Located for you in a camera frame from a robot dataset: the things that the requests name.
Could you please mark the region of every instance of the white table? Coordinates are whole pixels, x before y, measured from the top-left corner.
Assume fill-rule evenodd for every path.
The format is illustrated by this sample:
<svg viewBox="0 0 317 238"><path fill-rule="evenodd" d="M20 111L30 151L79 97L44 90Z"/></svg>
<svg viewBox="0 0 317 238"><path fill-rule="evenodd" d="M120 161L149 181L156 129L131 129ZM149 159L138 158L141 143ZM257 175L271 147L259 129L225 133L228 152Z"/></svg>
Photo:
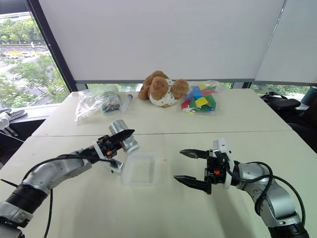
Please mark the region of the white table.
<svg viewBox="0 0 317 238"><path fill-rule="evenodd" d="M120 93L123 100L126 94ZM99 112L74 123L78 94L71 93L33 136L104 135L117 119L135 129L135 134L291 130L251 89L221 92L218 109L209 117L182 113L180 105L156 107L149 100L139 100L137 93L132 94L132 110L126 115L117 111L105 116Z"/></svg>
<svg viewBox="0 0 317 238"><path fill-rule="evenodd" d="M246 192L213 185L212 195L190 189L173 175L203 179L205 160L178 153L181 149L208 149L224 137L234 159L263 161L275 175L288 180L306 207L306 229L317 237L317 155L293 131L136 135L142 151L158 153L158 182L150 187L123 186L102 162L61 183L54 190L49 237L55 238L267 238L269 232ZM20 183L36 163L92 144L98 136L32 136L0 170L0 177ZM125 161L125 153L116 157ZM0 183L0 200L14 188ZM41 237L48 217L49 198L23 229L26 237Z"/></svg>

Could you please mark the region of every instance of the car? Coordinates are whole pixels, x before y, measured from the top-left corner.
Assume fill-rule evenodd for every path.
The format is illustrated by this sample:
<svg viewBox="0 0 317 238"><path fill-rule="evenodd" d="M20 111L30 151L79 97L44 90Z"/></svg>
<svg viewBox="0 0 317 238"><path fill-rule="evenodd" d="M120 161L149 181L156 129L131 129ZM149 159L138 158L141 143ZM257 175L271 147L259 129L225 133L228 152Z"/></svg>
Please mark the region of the car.
<svg viewBox="0 0 317 238"><path fill-rule="evenodd" d="M26 58L26 57L33 57L35 55L32 52L23 52L22 56L24 56Z"/></svg>
<svg viewBox="0 0 317 238"><path fill-rule="evenodd" d="M19 57L17 55L6 55L6 58L9 60L18 59Z"/></svg>

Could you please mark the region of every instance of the yellow foam piece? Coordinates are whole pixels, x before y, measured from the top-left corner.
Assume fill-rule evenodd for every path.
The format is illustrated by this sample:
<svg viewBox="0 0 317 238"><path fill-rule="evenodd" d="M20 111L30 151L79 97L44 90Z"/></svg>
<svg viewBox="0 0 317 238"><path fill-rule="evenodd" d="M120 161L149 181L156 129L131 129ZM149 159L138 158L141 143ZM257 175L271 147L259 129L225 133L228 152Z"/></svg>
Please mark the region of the yellow foam piece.
<svg viewBox="0 0 317 238"><path fill-rule="evenodd" d="M198 87L200 88L200 90L204 90L207 88L203 83L199 84Z"/></svg>
<svg viewBox="0 0 317 238"><path fill-rule="evenodd" d="M203 105L208 104L208 101L206 100L206 98L202 97L202 98L197 99L195 101L195 103L196 103L196 106L199 108L199 107L201 107Z"/></svg>

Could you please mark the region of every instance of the robotic arm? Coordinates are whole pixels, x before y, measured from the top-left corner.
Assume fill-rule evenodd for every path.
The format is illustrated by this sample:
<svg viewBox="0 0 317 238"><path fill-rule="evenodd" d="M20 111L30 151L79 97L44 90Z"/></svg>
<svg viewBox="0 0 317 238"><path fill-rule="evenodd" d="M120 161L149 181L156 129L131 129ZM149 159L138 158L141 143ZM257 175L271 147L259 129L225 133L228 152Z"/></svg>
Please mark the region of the robotic arm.
<svg viewBox="0 0 317 238"><path fill-rule="evenodd" d="M253 162L248 164L233 161L231 151L226 147L224 139L213 142L213 150L182 150L190 158L207 160L205 181L196 180L189 176L174 176L179 182L188 187L202 190L211 194L211 184L230 185L246 191L255 203L255 209L268 227L272 238L308 238L290 194L275 179L264 163Z"/></svg>
<svg viewBox="0 0 317 238"><path fill-rule="evenodd" d="M120 170L122 163L113 159L113 156L121 148L122 141L133 132L134 130L124 130L111 137L105 135L89 148L58 156L30 169L11 196L0 202L0 237L23 238L24 235L17 227L26 227L51 189L64 180L87 171L92 164L107 161L111 168Z"/></svg>

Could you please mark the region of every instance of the white roller shade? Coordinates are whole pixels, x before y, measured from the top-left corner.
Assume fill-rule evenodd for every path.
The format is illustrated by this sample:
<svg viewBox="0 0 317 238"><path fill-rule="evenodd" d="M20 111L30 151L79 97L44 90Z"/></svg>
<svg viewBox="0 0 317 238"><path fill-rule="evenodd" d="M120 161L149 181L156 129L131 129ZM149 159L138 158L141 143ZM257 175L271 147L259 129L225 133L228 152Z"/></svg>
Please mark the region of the white roller shade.
<svg viewBox="0 0 317 238"><path fill-rule="evenodd" d="M256 81L317 83L317 1L288 0Z"/></svg>
<svg viewBox="0 0 317 238"><path fill-rule="evenodd" d="M283 0L40 0L78 82L255 78Z"/></svg>

